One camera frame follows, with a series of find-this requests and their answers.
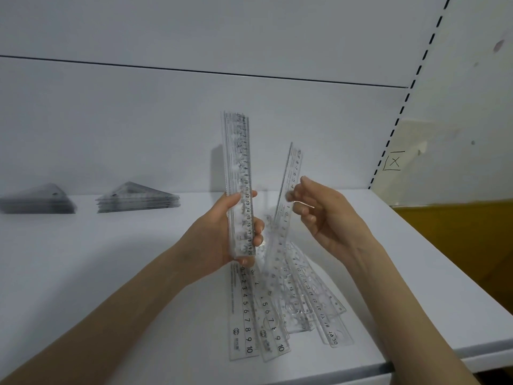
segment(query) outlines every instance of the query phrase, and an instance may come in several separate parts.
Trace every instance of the hand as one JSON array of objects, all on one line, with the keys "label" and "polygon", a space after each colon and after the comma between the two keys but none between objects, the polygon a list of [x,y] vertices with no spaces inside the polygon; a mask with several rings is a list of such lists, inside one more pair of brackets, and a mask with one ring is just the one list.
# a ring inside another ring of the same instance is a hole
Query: hand
[{"label": "hand", "polygon": [[[227,196],[223,194],[214,206],[197,219],[182,238],[171,247],[176,254],[176,262],[187,273],[186,280],[193,283],[203,278],[228,262],[232,261],[229,252],[228,241],[228,216],[230,208],[237,205],[240,194]],[[260,246],[264,238],[261,233],[264,230],[264,222],[254,218],[253,244]],[[237,258],[242,266],[251,267],[254,257]]]},{"label": "hand", "polygon": [[287,194],[287,200],[296,201],[293,211],[301,216],[312,236],[346,266],[358,261],[355,257],[362,252],[379,245],[349,201],[334,189],[302,176],[301,183]]}]

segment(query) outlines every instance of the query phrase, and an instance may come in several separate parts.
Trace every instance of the black dashed line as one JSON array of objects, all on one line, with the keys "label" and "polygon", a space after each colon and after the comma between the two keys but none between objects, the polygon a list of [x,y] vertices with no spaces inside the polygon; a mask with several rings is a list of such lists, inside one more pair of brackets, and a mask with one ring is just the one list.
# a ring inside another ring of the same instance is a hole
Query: black dashed line
[{"label": "black dashed line", "polygon": [[[447,5],[449,5],[449,2],[450,0],[447,0],[445,1],[445,6],[444,6],[444,10],[447,9]],[[438,28],[440,26],[440,23],[442,22],[442,18],[443,18],[443,15],[441,15],[439,18],[438,18],[438,22],[437,22],[437,25],[436,25],[436,28]],[[431,35],[431,39],[429,40],[429,44],[432,44],[433,43],[433,40],[434,40],[434,35],[435,35],[436,32],[433,32],[433,34]],[[424,55],[422,56],[422,60],[425,60],[426,57],[427,57],[427,49],[426,51],[424,51]],[[422,69],[422,65],[420,64],[419,65],[419,68],[417,69],[417,72],[415,75],[419,75],[420,73],[420,70]],[[411,85],[410,85],[410,89],[413,89],[414,86],[415,86],[415,82],[417,80],[414,79],[412,82],[411,82]],[[408,101],[408,99],[410,98],[410,93],[408,93],[406,95],[406,98],[404,99],[404,102],[406,103]],[[404,111],[404,107],[405,105],[402,106],[401,110],[399,111],[399,115],[401,115]],[[395,124],[394,124],[394,127],[399,123],[399,120],[400,120],[400,117],[398,117],[396,120],[395,120]],[[392,129],[392,132],[390,133],[390,137],[392,137],[394,135],[394,131],[395,131],[395,128]],[[388,145],[390,144],[390,139],[386,142],[386,146],[385,147],[388,147]],[[381,154],[381,158],[383,158],[385,156],[385,153],[386,153],[386,150],[383,150],[383,153]],[[381,165],[381,160],[378,162],[378,167],[380,167]],[[374,176],[372,177],[372,179],[370,180],[370,183],[372,184],[374,182],[374,178],[375,178],[375,175],[378,173],[378,170],[376,169],[374,171]]]}]

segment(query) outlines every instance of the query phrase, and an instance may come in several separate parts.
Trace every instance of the white panel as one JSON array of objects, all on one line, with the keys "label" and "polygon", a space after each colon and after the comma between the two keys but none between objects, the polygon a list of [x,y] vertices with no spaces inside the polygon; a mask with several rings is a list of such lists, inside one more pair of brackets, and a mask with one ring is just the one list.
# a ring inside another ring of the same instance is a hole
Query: white panel
[{"label": "white panel", "polygon": [[[477,351],[465,360],[469,366],[513,364],[511,355],[500,354],[498,360],[493,354],[498,349],[478,348],[511,345],[513,317],[371,191],[343,193],[448,343]],[[0,215],[0,378],[172,245],[219,195],[181,194],[179,208],[110,214],[96,213],[94,196],[76,196],[75,215]],[[277,197],[277,192],[263,192],[255,198],[256,214],[272,207]],[[221,270],[175,297],[111,383],[257,385],[311,376],[317,376],[312,382],[337,383],[376,375],[385,358],[375,344],[379,340],[372,317],[347,271],[320,249],[297,216],[291,236],[324,269],[318,273],[334,293],[343,292],[348,313],[342,318],[354,345],[332,349],[314,330],[292,335],[292,352],[271,362],[259,357],[229,362],[228,290]],[[386,383],[386,378],[370,383]]]},{"label": "white panel", "polygon": [[407,86],[445,0],[0,0],[0,54]]},{"label": "white panel", "polygon": [[512,16],[513,0],[451,0],[390,143],[402,170],[373,183],[384,201],[513,198]]},{"label": "white panel", "polygon": [[334,187],[367,187],[404,89],[0,59],[0,193],[55,182],[225,188],[221,111],[250,118],[253,186],[279,189],[288,146]]}]

